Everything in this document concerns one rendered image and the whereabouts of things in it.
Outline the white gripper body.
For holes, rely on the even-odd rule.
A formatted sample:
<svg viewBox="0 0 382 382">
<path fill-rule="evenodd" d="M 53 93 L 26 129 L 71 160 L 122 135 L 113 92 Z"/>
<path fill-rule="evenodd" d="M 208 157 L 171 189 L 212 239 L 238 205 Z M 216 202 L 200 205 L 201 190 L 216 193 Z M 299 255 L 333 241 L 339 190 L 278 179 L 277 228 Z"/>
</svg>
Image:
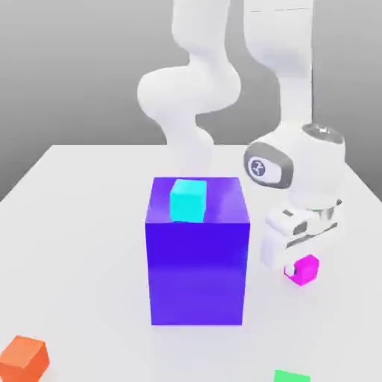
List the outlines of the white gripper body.
<svg viewBox="0 0 382 382">
<path fill-rule="evenodd" d="M 294 264 L 308 254 L 316 253 L 316 249 L 321 245 L 331 243 L 338 230 L 336 222 L 320 234 L 302 234 L 291 239 L 266 225 L 260 244 L 260 260 L 269 268 L 283 268 Z"/>
</svg>

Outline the small orange cube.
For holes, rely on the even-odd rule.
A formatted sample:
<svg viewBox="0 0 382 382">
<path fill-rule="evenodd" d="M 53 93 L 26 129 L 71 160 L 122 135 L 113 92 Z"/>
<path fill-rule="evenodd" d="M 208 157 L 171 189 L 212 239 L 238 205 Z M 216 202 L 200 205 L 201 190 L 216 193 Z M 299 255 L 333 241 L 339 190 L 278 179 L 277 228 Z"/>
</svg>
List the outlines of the small orange cube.
<svg viewBox="0 0 382 382">
<path fill-rule="evenodd" d="M 49 364 L 44 341 L 15 336 L 0 354 L 0 381 L 39 382 Z"/>
</svg>

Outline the small green cube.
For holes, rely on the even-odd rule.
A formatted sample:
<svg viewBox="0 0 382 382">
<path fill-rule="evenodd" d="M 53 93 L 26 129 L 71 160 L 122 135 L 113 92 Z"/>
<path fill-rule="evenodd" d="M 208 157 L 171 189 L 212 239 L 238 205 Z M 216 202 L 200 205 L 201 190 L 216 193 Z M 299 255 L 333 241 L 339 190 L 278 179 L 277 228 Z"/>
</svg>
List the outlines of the small green cube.
<svg viewBox="0 0 382 382">
<path fill-rule="evenodd" d="M 273 382 L 311 382 L 311 378 L 308 375 L 277 369 L 275 370 Z"/>
</svg>

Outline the small cyan cube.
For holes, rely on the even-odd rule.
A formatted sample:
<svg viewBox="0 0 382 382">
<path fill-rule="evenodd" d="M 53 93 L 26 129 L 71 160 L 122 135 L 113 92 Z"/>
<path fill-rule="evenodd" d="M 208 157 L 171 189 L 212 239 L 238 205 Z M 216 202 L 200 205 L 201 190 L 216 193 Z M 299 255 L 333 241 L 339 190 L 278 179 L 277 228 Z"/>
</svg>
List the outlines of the small cyan cube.
<svg viewBox="0 0 382 382">
<path fill-rule="evenodd" d="M 170 216 L 174 222 L 201 223 L 207 206 L 207 182 L 177 179 L 170 192 Z"/>
</svg>

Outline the small magenta cube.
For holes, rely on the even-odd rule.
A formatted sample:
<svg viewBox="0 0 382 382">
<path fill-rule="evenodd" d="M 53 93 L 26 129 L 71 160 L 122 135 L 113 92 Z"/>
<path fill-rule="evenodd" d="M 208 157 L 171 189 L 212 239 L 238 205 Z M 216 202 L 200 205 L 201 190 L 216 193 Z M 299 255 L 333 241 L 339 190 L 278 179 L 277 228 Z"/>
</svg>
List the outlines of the small magenta cube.
<svg viewBox="0 0 382 382">
<path fill-rule="evenodd" d="M 288 277 L 295 284 L 304 286 L 316 279 L 319 270 L 319 259 L 312 254 L 295 261 L 295 275 Z"/>
</svg>

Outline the large blue box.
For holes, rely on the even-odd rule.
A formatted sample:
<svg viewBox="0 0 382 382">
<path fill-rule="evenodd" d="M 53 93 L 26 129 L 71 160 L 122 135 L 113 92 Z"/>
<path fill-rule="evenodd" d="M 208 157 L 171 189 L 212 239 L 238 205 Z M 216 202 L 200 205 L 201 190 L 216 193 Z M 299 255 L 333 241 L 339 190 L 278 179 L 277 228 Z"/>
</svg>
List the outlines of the large blue box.
<svg viewBox="0 0 382 382">
<path fill-rule="evenodd" d="M 241 325 L 250 218 L 238 178 L 206 178 L 203 222 L 174 222 L 174 178 L 156 177 L 145 218 L 153 325 Z"/>
</svg>

